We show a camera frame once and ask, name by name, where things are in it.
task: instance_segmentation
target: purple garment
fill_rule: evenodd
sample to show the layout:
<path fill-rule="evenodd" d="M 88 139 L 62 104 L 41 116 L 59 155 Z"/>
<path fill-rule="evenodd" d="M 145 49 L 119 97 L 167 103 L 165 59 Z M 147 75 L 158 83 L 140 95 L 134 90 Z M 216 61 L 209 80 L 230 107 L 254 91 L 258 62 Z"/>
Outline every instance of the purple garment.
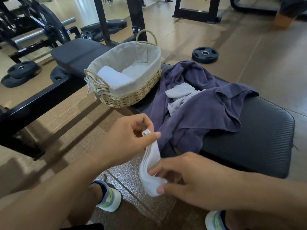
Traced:
<path fill-rule="evenodd" d="M 196 90 L 206 90 L 194 95 L 163 123 L 168 113 L 167 105 L 173 102 L 165 91 L 183 82 L 194 86 Z M 203 137 L 211 129 L 239 131 L 239 116 L 247 94 L 258 95 L 247 85 L 215 79 L 193 61 L 181 61 L 165 71 L 155 98 L 145 111 L 152 120 L 155 131 L 161 132 L 158 140 L 161 157 L 176 156 L 174 147 L 181 153 L 199 153 L 203 146 Z"/>

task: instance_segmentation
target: black padded seat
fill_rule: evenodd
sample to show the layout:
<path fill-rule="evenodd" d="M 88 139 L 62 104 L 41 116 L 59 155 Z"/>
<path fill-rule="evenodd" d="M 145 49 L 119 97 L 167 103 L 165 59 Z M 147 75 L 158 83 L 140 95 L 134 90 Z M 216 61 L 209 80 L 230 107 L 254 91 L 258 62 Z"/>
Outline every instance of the black padded seat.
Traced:
<path fill-rule="evenodd" d="M 51 54 L 69 73 L 85 77 L 83 70 L 109 49 L 101 43 L 79 38 L 53 49 Z M 162 64 L 161 67 L 164 72 L 172 65 Z M 133 105 L 132 110 L 144 112 L 157 88 L 158 84 Z M 247 97 L 240 121 L 242 128 L 239 132 L 210 131 L 204 137 L 201 155 L 236 169 L 286 178 L 293 146 L 293 117 L 263 98 Z"/>

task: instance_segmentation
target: rope handle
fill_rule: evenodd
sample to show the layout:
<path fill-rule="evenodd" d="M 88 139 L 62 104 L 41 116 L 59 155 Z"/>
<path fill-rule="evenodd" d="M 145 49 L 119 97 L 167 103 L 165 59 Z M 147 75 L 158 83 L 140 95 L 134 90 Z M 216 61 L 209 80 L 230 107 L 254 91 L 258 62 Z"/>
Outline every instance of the rope handle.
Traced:
<path fill-rule="evenodd" d="M 89 69 L 84 69 L 84 73 L 97 88 L 106 88 L 107 91 L 109 91 L 110 85 L 105 80 L 103 80 L 100 76 L 98 76 L 96 73 L 94 73 L 93 71 Z M 95 81 L 88 73 L 91 73 L 94 77 L 101 80 L 104 83 L 104 85 L 97 83 L 97 81 Z"/>
<path fill-rule="evenodd" d="M 138 41 L 138 37 L 139 37 L 140 34 L 143 33 L 143 32 L 148 32 L 148 33 L 150 33 L 150 34 L 153 36 L 153 39 L 154 39 L 155 44 L 153 44 L 153 43 L 151 43 L 151 42 L 147 42 L 147 41 Z M 136 40 L 136 42 L 141 42 L 141 43 L 146 43 L 146 44 L 150 44 L 150 45 L 153 45 L 153 46 L 158 46 L 158 42 L 157 42 L 156 36 L 155 36 L 151 31 L 146 30 L 146 29 L 140 30 L 139 33 L 137 34 L 135 40 Z"/>

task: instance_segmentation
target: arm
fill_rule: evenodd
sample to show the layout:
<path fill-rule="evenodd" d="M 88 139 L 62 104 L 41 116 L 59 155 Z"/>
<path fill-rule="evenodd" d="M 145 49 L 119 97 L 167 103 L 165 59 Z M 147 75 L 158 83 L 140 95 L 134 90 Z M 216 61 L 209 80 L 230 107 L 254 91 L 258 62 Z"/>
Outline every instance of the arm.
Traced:
<path fill-rule="evenodd" d="M 207 210 L 251 210 L 287 220 L 295 229 L 307 224 L 307 184 L 228 168 L 195 153 L 160 160 L 149 174 L 180 174 L 184 185 L 167 183 L 157 192 Z"/>
<path fill-rule="evenodd" d="M 118 119 L 90 152 L 0 212 L 1 227 L 59 229 L 74 201 L 100 173 L 132 159 L 161 135 L 155 132 L 137 138 L 146 128 L 154 131 L 144 114 Z"/>

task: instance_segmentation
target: hand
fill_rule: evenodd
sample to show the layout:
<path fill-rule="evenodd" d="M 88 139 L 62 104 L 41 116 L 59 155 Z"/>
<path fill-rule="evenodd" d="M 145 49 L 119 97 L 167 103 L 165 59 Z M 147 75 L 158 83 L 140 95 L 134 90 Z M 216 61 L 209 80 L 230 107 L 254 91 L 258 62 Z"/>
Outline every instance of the hand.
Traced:
<path fill-rule="evenodd" d="M 94 159 L 105 161 L 110 167 L 131 160 L 161 137 L 160 132 L 154 132 L 153 126 L 145 114 L 117 119 L 105 137 L 92 148 Z M 142 131 L 147 128 L 151 133 L 142 136 Z"/>
<path fill-rule="evenodd" d="M 149 175 L 168 178 L 182 176 L 184 184 L 161 185 L 159 194 L 173 195 L 189 204 L 207 210 L 231 209 L 240 199 L 242 174 L 203 156 L 187 152 L 178 157 L 161 159 Z"/>

